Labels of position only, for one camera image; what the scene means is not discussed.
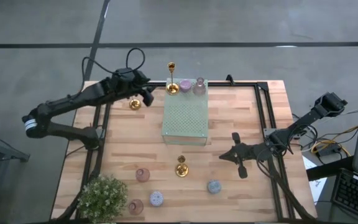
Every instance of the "gray floor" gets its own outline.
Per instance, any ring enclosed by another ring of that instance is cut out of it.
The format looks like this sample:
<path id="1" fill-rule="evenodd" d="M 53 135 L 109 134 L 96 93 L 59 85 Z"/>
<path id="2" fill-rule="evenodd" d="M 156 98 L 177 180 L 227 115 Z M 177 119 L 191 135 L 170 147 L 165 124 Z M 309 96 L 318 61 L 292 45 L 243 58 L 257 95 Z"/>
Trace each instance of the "gray floor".
<path id="1" fill-rule="evenodd" d="M 103 0 L 0 1 L 0 44 L 92 43 Z M 309 42 L 358 41 L 358 0 L 332 1 L 111 1 L 101 42 Z M 99 49 L 110 69 L 125 66 L 128 49 Z M 77 91 L 80 63 L 90 49 L 0 49 L 0 137 L 31 154 L 11 161 L 0 193 L 0 223 L 48 220 L 67 141 L 29 139 L 21 116 L 45 100 Z M 177 74 L 222 80 L 284 80 L 293 113 L 334 91 L 358 109 L 358 47 L 145 49 L 142 71 L 153 80 Z M 130 65 L 140 63 L 133 54 Z M 106 76 L 94 68 L 92 80 Z M 55 121 L 71 124 L 74 113 Z M 320 134 L 358 124 L 358 114 L 317 124 Z M 346 143 L 351 153 L 355 141 Z M 306 154 L 313 162 L 315 157 Z M 338 159 L 326 158 L 326 162 Z M 332 180 L 321 200 L 329 199 Z M 327 219 L 328 205 L 318 205 Z M 349 221 L 339 211 L 336 221 Z"/>

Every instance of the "round stone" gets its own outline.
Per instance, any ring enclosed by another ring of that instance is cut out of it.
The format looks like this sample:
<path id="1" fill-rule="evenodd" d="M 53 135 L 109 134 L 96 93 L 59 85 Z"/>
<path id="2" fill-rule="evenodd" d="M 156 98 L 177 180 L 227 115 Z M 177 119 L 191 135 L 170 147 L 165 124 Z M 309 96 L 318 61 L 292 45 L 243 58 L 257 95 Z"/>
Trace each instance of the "round stone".
<path id="1" fill-rule="evenodd" d="M 217 194 L 222 190 L 222 185 L 218 180 L 210 180 L 208 182 L 208 191 L 211 194 Z"/>
<path id="2" fill-rule="evenodd" d="M 161 206 L 163 201 L 164 197 L 161 192 L 155 191 L 150 195 L 150 203 L 155 207 Z"/>

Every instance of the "butcher block tabletop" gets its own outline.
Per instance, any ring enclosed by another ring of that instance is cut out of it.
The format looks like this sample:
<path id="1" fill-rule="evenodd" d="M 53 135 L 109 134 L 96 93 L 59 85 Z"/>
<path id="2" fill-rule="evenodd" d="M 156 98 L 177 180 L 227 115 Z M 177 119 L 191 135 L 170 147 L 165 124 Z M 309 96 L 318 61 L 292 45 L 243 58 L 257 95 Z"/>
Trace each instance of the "butcher block tabletop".
<path id="1" fill-rule="evenodd" d="M 268 82 L 275 120 L 278 128 L 292 124 L 291 109 L 281 80 Z M 86 82 L 85 86 L 95 82 Z M 161 137 L 165 88 L 152 93 L 152 106 L 142 105 L 133 111 L 129 100 L 115 102 L 110 110 L 101 174 L 113 175 L 128 186 L 128 202 L 143 201 L 144 210 L 138 216 L 125 210 L 115 222 L 268 222 L 277 221 L 270 179 L 261 173 L 255 161 L 245 161 L 248 178 L 240 179 L 237 165 L 219 159 L 219 155 L 234 145 L 231 133 L 239 133 L 242 142 L 262 142 L 262 131 L 255 91 L 252 87 L 228 86 L 208 88 L 208 140 L 206 146 L 166 145 Z M 266 123 L 270 124 L 262 94 Z M 80 108 L 74 126 L 84 128 L 93 120 L 94 107 Z M 101 110 L 99 124 L 102 123 Z M 67 153 L 82 146 L 71 141 Z M 306 210 L 316 216 L 305 166 L 299 148 L 284 157 L 290 188 Z M 179 177 L 175 173 L 178 157 L 186 158 L 189 173 Z M 69 206 L 81 185 L 86 149 L 65 159 L 57 190 L 52 218 Z M 150 179 L 136 180 L 139 168 L 150 171 Z M 208 181 L 219 180 L 222 190 L 210 194 Z M 153 207 L 149 196 L 153 191 L 163 194 L 161 207 Z M 280 189 L 284 217 L 285 200 Z"/>

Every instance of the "potted plant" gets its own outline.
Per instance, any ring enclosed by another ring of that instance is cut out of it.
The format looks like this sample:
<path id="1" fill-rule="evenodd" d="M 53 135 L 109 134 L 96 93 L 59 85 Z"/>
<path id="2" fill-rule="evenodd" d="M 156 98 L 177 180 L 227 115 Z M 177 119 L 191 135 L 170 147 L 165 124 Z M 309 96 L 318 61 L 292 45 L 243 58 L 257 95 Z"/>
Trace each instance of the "potted plant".
<path id="1" fill-rule="evenodd" d="M 125 183 L 113 176 L 99 175 L 84 186 L 77 209 L 93 223 L 111 222 L 122 215 L 127 202 Z"/>

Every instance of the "pink candle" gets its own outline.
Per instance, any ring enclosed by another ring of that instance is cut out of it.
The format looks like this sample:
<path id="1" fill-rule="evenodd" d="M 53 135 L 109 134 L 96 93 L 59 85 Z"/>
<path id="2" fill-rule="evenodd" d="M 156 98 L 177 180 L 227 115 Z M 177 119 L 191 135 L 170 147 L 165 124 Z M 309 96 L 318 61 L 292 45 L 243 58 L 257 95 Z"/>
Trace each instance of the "pink candle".
<path id="1" fill-rule="evenodd" d="M 191 89 L 191 82 L 189 80 L 180 81 L 180 90 L 184 93 L 187 93 Z"/>

